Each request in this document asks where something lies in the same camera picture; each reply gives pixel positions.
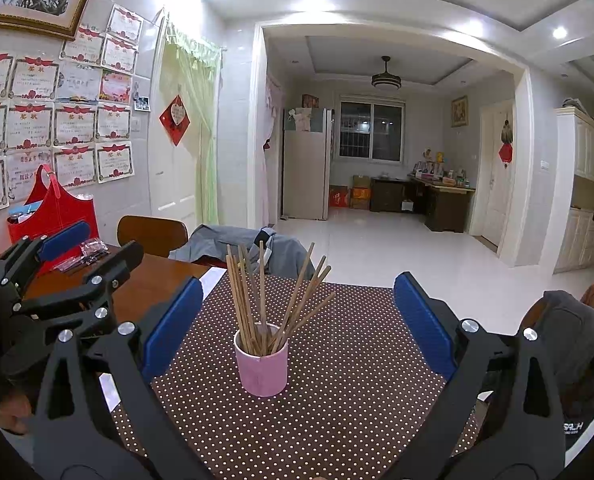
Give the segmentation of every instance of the fan light fixture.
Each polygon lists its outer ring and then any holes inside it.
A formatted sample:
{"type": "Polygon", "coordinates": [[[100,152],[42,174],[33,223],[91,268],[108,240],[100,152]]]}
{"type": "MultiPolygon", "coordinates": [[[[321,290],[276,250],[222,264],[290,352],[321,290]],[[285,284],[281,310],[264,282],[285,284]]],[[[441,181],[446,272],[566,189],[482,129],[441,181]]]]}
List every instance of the fan light fixture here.
{"type": "Polygon", "coordinates": [[[401,77],[388,72],[388,62],[391,60],[391,57],[381,56],[381,58],[383,59],[384,69],[381,74],[375,74],[373,76],[373,86],[390,85],[395,88],[401,88],[401,77]]]}

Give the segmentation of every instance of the brown leather chair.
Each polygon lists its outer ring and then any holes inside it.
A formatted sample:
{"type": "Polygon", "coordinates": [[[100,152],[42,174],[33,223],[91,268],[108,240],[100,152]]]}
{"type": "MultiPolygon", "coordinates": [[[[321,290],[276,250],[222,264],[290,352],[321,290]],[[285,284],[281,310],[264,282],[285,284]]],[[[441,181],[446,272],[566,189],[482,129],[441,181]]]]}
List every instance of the brown leather chair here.
{"type": "Polygon", "coordinates": [[[146,254],[168,257],[170,251],[188,241],[188,230],[183,222],[149,216],[125,216],[117,225],[119,245],[135,240],[146,254]]]}

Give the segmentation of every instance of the brown tablecloth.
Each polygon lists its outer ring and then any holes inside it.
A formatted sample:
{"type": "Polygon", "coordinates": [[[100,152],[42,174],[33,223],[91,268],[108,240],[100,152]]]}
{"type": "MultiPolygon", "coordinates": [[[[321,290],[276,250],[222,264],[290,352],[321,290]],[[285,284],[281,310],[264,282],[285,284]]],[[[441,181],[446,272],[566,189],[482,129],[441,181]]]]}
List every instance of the brown tablecloth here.
{"type": "MultiPolygon", "coordinates": [[[[269,321],[280,324],[293,280],[269,276],[269,321]]],[[[289,383],[260,399],[239,383],[228,276],[206,299],[168,373],[153,383],[189,445],[217,478],[378,478],[423,423],[444,381],[431,372],[392,290],[325,283],[337,295],[290,341],[289,383]]],[[[121,405],[129,449],[144,453],[121,405]]],[[[474,416],[455,452],[472,446],[474,416]]]]}

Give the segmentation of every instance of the red handbag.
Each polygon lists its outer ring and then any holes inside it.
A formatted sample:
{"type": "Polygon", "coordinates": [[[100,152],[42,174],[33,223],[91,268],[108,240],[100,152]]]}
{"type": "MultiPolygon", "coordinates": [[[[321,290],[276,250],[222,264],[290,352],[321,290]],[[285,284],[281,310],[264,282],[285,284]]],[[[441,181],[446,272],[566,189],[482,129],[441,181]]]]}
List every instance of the red handbag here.
{"type": "MultiPolygon", "coordinates": [[[[43,201],[42,205],[39,206],[37,211],[29,219],[20,224],[11,224],[8,222],[8,231],[10,232],[10,239],[13,243],[26,235],[30,238],[37,238],[43,235],[52,236],[63,228],[69,227],[80,220],[85,221],[90,226],[91,238],[97,238],[99,236],[93,201],[80,200],[63,189],[57,181],[55,172],[47,164],[42,164],[37,168],[34,187],[30,192],[28,200],[26,200],[26,204],[39,202],[40,200],[43,201]],[[42,171],[44,170],[50,179],[48,188],[45,187],[42,180],[42,171]]],[[[80,254],[81,249],[75,247],[67,253],[62,254],[56,260],[43,264],[39,274],[44,274],[52,270],[54,266],[60,264],[63,260],[80,254]]]]}

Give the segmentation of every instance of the blue gripper pad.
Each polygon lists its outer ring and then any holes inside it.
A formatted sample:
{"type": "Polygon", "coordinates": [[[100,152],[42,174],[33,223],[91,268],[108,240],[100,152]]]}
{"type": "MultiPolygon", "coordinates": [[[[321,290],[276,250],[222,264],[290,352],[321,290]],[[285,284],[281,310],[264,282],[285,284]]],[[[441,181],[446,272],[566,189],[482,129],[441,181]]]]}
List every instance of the blue gripper pad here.
{"type": "Polygon", "coordinates": [[[397,309],[428,367],[446,381],[450,380],[457,367],[453,357],[454,342],[447,331],[456,336],[457,318],[443,301],[431,300],[410,272],[404,272],[395,279],[393,291],[397,309]]]}
{"type": "Polygon", "coordinates": [[[56,235],[48,238],[39,249],[37,256],[40,262],[51,262],[67,253],[80,243],[85,242],[90,237],[90,226],[80,220],[70,227],[59,231],[56,235]]]}
{"type": "Polygon", "coordinates": [[[147,383],[166,373],[195,317],[202,308],[202,282],[191,278],[170,302],[144,343],[141,375],[147,383]]]}

